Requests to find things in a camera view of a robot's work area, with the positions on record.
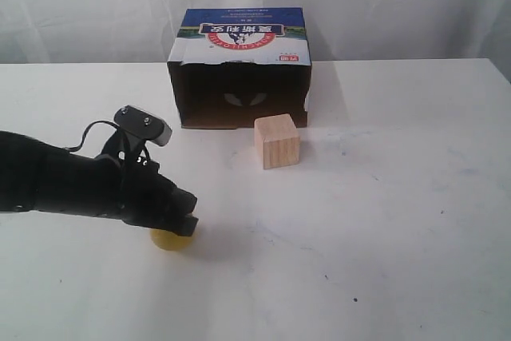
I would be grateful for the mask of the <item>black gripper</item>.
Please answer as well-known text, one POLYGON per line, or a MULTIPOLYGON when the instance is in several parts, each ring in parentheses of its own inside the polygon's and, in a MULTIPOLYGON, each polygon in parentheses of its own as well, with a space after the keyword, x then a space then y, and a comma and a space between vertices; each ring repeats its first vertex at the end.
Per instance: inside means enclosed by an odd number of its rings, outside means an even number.
POLYGON ((176 187, 170 180, 147 166, 136 165, 127 172, 112 157, 93 159, 99 169, 98 206, 95 218, 119 220, 128 225, 161 229, 177 236, 192 236, 199 219, 193 214, 197 198, 176 187))

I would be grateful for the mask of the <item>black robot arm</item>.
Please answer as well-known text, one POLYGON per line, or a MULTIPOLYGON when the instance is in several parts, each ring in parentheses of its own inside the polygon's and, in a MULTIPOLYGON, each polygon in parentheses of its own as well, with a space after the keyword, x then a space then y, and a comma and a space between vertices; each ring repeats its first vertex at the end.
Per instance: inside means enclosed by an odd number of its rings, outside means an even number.
POLYGON ((82 157, 17 133, 1 133, 1 211, 120 220, 190 237, 197 198, 145 157, 110 147, 82 157))

